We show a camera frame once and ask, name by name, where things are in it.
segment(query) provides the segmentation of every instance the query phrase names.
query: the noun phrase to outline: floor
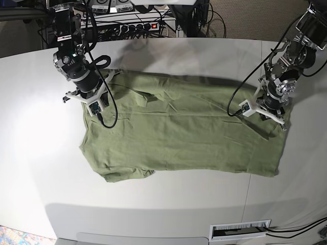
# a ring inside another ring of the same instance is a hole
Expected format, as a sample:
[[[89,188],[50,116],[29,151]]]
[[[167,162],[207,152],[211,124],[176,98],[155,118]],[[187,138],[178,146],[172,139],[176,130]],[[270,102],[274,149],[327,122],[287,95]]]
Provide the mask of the floor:
[[[226,23],[227,38],[265,41],[278,41],[288,24],[309,5],[305,0],[211,0],[211,3]],[[41,49],[37,30],[35,21],[0,22],[0,58]],[[223,25],[217,15],[209,27],[209,36],[223,36]]]
[[[0,245],[54,245],[54,239],[0,226]]]

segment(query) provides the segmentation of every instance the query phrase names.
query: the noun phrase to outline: colorful rug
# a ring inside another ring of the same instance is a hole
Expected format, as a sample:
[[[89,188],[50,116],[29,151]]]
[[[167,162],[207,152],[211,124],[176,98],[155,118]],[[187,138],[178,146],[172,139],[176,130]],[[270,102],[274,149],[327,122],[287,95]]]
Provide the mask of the colorful rug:
[[[55,239],[35,236],[0,226],[0,245],[54,245]]]

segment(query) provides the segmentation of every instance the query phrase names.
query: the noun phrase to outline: white table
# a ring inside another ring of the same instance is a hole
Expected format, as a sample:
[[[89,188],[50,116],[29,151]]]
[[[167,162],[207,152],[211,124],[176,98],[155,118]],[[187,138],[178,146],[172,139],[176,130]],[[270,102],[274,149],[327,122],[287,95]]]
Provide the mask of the white table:
[[[98,43],[92,53],[109,55],[110,68],[226,82],[243,80],[274,45],[253,40],[144,39]],[[0,225],[48,237],[55,237],[55,231],[66,239],[77,239],[78,232],[208,237],[212,224],[272,219],[273,226],[287,227],[327,213],[327,70],[298,83],[276,177],[157,171],[143,180],[106,183],[78,148],[85,132],[82,108],[74,101],[62,103],[64,94],[75,87],[54,68],[55,51],[0,59]],[[318,53],[315,67],[326,58],[326,53]],[[249,84],[256,85],[261,72]],[[313,243],[316,231],[292,241]],[[238,243],[280,241],[265,237]]]

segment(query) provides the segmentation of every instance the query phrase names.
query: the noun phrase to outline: t-shirt sleeve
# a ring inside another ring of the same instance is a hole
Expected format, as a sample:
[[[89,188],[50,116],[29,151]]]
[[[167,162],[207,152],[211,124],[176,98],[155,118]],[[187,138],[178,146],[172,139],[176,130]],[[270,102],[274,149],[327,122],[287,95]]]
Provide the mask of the t-shirt sleeve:
[[[154,173],[153,170],[143,170],[134,167],[107,167],[96,171],[107,182],[118,182],[129,179],[143,179]]]

